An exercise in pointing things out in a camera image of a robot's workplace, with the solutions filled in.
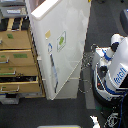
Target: open drawer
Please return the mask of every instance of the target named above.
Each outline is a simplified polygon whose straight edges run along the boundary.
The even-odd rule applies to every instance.
[[[0,67],[0,77],[37,76],[37,67]]]
[[[29,65],[35,65],[31,49],[0,51],[0,67]]]
[[[23,78],[5,78],[0,79],[0,93],[31,93],[40,92],[38,77],[27,77],[24,82],[21,82]]]
[[[0,32],[0,49],[29,49],[31,48],[28,31]]]

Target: white robot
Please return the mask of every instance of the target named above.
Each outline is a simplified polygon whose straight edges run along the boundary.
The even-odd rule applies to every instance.
[[[127,9],[121,12],[120,21],[128,35]],[[95,96],[115,105],[128,91],[128,37],[114,34],[110,47],[96,48],[92,69]]]

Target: white panel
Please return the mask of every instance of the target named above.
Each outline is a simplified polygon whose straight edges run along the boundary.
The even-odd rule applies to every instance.
[[[70,75],[81,61],[85,37],[90,15],[90,5],[87,0],[49,0],[42,3],[32,12],[35,32],[40,45],[40,56],[44,69],[49,98],[54,99]],[[50,30],[51,36],[46,39],[45,34]],[[66,32],[66,45],[57,50],[57,39]],[[56,79],[52,69],[49,43],[52,45],[52,54],[57,71],[58,86],[55,93]]]

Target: gray floor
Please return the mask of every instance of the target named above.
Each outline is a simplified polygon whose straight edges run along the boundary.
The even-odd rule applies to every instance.
[[[106,0],[104,4],[92,0],[85,52],[91,51],[92,44],[108,47],[114,33],[126,35],[120,25],[119,14],[127,7],[128,0],[125,0],[125,3],[120,3],[120,0]],[[88,76],[88,71],[81,73],[83,79]],[[80,86],[84,84],[86,86],[86,83],[80,81]],[[79,92],[77,99],[20,99],[19,105],[0,105],[0,128],[36,128],[40,125],[79,125],[83,128],[92,128],[91,115],[98,117],[102,128],[105,119],[99,110],[95,110],[93,106],[91,108],[91,105],[85,102],[88,97]]]

